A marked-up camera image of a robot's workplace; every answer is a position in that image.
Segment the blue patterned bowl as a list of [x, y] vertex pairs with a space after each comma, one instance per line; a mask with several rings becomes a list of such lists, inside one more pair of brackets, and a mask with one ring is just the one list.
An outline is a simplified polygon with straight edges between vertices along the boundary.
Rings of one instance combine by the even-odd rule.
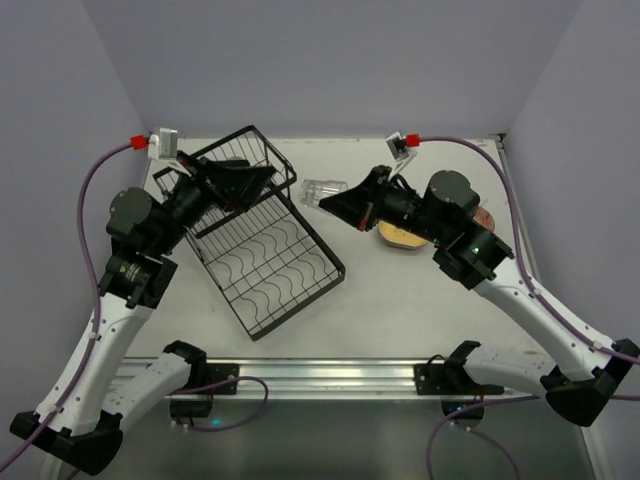
[[474, 221], [490, 232], [494, 232], [496, 223], [492, 214], [484, 207], [478, 207], [473, 217]]

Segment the yellow square plate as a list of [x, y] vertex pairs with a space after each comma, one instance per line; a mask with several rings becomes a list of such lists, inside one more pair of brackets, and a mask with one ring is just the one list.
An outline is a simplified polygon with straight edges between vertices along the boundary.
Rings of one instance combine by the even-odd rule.
[[387, 245], [394, 248], [417, 250], [428, 244], [427, 240], [387, 222], [378, 223], [378, 233]]

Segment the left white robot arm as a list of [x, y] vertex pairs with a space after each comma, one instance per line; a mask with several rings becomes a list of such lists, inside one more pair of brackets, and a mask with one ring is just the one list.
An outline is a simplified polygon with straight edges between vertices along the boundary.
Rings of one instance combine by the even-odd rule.
[[143, 373], [112, 390], [112, 380], [142, 326], [159, 306], [177, 265], [175, 247], [212, 208], [243, 213], [276, 170], [239, 158], [208, 161], [178, 152], [178, 180], [164, 201], [141, 187], [119, 192], [106, 231], [112, 254], [98, 275], [85, 261], [93, 296], [88, 324], [63, 373], [32, 411], [15, 415], [20, 446], [7, 469], [35, 446], [89, 475], [115, 458], [126, 430], [167, 395], [211, 393], [203, 350], [182, 341], [166, 346]]

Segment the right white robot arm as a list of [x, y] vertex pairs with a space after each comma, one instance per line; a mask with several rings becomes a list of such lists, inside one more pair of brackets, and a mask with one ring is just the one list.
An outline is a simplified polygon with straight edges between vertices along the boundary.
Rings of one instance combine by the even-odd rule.
[[383, 221], [434, 243], [433, 259], [445, 275], [503, 311], [542, 348], [514, 352], [465, 341], [445, 361], [451, 382], [542, 397], [570, 423], [591, 426], [638, 358], [638, 346], [603, 334], [581, 342], [579, 334], [591, 327], [520, 270], [512, 249], [475, 221], [480, 198], [461, 173], [436, 172], [423, 195], [390, 174], [377, 166], [319, 206], [359, 231]]

